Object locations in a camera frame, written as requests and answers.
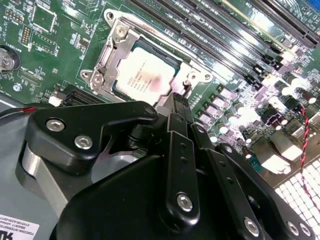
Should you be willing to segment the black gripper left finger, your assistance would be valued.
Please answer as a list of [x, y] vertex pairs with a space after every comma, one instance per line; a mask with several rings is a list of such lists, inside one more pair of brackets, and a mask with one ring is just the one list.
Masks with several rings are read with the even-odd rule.
[[58, 218], [82, 190], [144, 157], [193, 156], [184, 98], [50, 107], [28, 119], [20, 164]]

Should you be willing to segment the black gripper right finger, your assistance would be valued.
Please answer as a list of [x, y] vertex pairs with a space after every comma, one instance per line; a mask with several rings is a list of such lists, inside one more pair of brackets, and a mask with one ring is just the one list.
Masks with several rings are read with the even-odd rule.
[[229, 144], [213, 146], [183, 110], [199, 168], [200, 218], [186, 240], [314, 240], [316, 235], [276, 191]]

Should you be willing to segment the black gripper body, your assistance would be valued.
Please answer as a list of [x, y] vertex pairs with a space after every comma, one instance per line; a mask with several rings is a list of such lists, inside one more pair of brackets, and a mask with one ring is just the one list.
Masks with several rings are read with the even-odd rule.
[[142, 159], [77, 193], [54, 230], [57, 240], [237, 240], [211, 178], [193, 156]]

